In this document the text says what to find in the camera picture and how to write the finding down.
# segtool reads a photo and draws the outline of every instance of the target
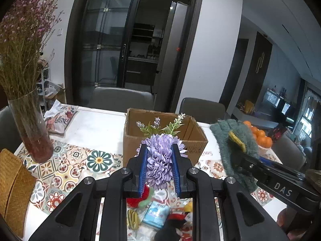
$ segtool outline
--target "purple artificial flower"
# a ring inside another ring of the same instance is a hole
[[[181,156],[187,157],[184,154],[187,151],[184,150],[185,145],[171,134],[152,135],[142,140],[142,144],[147,144],[148,149],[146,183],[155,190],[166,188],[167,183],[173,179],[171,146],[178,144]]]

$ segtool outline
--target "green fuzzy glove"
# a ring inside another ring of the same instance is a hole
[[[257,189],[255,178],[241,174],[242,169],[233,168],[231,164],[231,154],[239,150],[245,151],[248,155],[258,159],[258,147],[250,129],[242,122],[237,122],[234,119],[219,120],[218,123],[212,124],[210,129],[219,145],[226,174],[234,177],[249,193],[254,192]]]

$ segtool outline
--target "gray chair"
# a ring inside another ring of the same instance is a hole
[[[196,121],[213,124],[218,119],[224,119],[225,107],[223,104],[196,98],[184,98],[179,113],[193,116]]]
[[[4,107],[0,110],[0,151],[6,148],[14,153],[21,142],[11,110]]]
[[[272,150],[287,167],[300,171],[306,162],[306,155],[285,134],[272,145]]]
[[[127,112],[128,108],[152,110],[153,106],[151,93],[115,87],[96,87],[88,104],[89,108],[120,112]]]

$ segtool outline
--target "blue package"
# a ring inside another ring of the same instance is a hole
[[[170,213],[170,210],[171,208],[169,206],[153,201],[150,204],[142,222],[151,227],[161,229]]]

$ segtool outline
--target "red water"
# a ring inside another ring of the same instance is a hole
[[[48,137],[48,133],[44,133],[38,139],[23,138],[23,143],[26,146],[30,156],[37,163],[43,163],[51,158],[54,147]]]

